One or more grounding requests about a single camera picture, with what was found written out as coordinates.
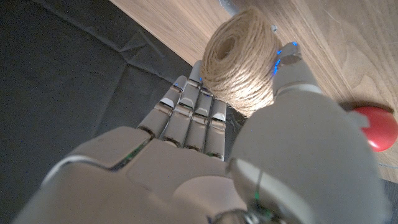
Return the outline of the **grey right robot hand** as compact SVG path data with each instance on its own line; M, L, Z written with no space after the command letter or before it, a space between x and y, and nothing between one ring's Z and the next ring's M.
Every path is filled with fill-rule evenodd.
M273 105L223 159L226 105L194 67L137 127L73 150L16 223L384 223L389 201L365 115L325 96L296 42L277 53Z

